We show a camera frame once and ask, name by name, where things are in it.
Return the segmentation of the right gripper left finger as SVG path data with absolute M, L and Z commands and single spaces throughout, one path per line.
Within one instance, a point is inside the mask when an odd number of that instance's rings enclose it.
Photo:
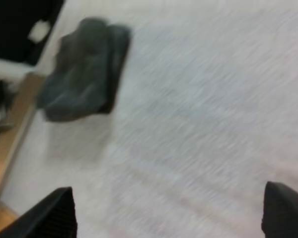
M 77 220 L 71 187 L 55 189 L 0 231 L 0 238 L 75 238 Z

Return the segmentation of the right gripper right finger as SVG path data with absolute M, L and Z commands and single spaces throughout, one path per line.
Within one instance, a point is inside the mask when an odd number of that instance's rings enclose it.
M 261 229 L 266 238 L 298 238 L 298 192 L 280 182 L 267 182 Z

